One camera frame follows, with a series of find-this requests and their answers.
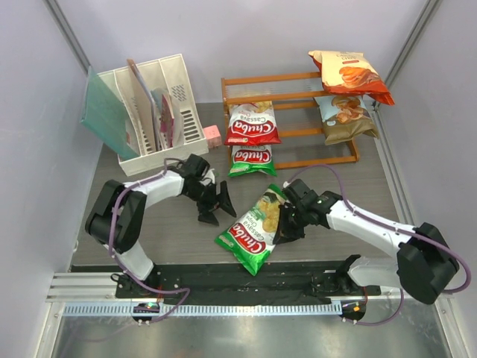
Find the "green Chuba bag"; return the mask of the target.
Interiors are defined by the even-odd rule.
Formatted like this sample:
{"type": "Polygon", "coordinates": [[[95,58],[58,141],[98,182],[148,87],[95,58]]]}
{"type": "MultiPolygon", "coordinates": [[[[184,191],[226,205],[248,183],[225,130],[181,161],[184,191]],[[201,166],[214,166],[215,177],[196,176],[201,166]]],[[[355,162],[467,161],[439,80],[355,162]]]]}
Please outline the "green Chuba bag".
{"type": "Polygon", "coordinates": [[[276,176],[270,145],[234,145],[231,152],[230,177],[261,172],[276,176]]]}
{"type": "Polygon", "coordinates": [[[251,275],[257,275],[275,248],[280,207],[285,201],[282,190],[269,185],[244,215],[215,238],[215,243],[232,253],[251,275]]]}

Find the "red Chuba chips bag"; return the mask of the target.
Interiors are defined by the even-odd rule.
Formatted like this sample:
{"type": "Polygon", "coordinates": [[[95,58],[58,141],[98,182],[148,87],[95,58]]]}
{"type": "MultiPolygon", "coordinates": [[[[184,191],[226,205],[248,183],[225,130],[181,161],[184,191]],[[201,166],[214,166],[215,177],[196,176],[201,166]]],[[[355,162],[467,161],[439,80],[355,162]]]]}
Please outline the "red Chuba chips bag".
{"type": "Polygon", "coordinates": [[[281,143],[271,101],[229,105],[225,145],[276,145],[281,143]]]}

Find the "light blue cassava chips bag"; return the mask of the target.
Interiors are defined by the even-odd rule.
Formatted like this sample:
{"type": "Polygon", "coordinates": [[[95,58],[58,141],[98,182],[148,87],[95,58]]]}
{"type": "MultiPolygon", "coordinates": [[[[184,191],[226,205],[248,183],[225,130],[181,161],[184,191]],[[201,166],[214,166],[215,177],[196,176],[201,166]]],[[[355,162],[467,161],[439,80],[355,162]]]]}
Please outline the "light blue cassava chips bag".
{"type": "Polygon", "coordinates": [[[378,130],[361,96],[315,97],[326,145],[349,142],[359,135],[378,138],[378,130]]]}

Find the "beige orange cassava chips bag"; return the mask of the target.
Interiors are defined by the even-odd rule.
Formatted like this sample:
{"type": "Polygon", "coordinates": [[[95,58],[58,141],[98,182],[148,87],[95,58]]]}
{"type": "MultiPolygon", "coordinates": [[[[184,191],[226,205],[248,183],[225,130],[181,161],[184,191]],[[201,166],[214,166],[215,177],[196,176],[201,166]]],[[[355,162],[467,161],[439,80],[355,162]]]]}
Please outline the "beige orange cassava chips bag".
{"type": "Polygon", "coordinates": [[[368,95],[374,101],[389,106],[394,99],[379,73],[360,52],[309,52],[321,73],[322,87],[330,94],[368,95]]]}

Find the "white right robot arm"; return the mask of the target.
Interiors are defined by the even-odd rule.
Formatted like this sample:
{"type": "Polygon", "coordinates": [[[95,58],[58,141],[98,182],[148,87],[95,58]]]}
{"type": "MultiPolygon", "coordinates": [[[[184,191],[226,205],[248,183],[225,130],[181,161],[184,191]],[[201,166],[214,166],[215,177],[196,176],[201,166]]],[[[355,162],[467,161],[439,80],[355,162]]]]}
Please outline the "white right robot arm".
{"type": "Polygon", "coordinates": [[[378,248],[387,258],[370,260],[359,254],[341,265],[336,283],[347,295],[364,286],[402,289],[423,304],[445,292],[460,266],[440,231],[432,224],[401,224],[346,201],[342,195],[317,194],[301,179],[285,183],[286,201],[279,208],[274,244],[302,239],[309,225],[347,233],[378,248]]]}

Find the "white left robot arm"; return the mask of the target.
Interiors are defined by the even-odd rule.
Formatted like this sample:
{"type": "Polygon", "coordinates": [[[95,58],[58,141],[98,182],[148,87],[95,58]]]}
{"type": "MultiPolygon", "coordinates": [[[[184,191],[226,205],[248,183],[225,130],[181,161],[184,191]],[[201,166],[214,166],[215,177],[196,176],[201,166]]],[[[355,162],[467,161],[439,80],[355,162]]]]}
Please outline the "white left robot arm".
{"type": "Polygon", "coordinates": [[[85,231],[117,260],[133,279],[133,289],[144,298],[159,287],[155,264],[139,243],[145,211],[181,195],[196,203],[199,222],[217,226],[217,209],[236,217],[227,182],[217,182],[209,162],[191,154],[185,160],[165,159],[160,173],[143,180],[107,181],[86,219],[85,231]]]}

